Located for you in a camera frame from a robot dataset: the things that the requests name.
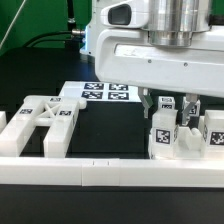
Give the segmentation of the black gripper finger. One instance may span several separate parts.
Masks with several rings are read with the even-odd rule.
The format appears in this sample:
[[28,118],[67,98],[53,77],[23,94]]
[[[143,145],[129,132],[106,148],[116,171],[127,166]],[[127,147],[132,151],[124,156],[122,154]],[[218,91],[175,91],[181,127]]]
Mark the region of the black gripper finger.
[[199,101],[197,94],[187,94],[183,98],[182,125],[187,126],[190,121],[189,111]]
[[138,88],[138,96],[144,107],[144,117],[149,119],[151,117],[151,109],[153,106],[153,101],[151,98],[151,90],[144,87]]

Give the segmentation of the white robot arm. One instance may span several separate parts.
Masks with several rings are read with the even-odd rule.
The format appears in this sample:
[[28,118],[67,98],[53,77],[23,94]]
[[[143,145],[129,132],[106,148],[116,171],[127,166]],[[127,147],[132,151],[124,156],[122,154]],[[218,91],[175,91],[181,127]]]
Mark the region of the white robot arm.
[[224,98],[224,14],[212,0],[125,0],[102,9],[95,53],[99,80]]

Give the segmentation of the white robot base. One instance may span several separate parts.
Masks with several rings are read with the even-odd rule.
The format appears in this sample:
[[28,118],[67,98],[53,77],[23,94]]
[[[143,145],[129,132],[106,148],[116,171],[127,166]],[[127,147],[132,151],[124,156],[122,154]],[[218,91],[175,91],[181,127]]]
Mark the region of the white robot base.
[[97,0],[91,0],[91,20],[85,28],[84,46],[80,49],[80,53],[88,56],[95,56],[95,48],[97,41]]

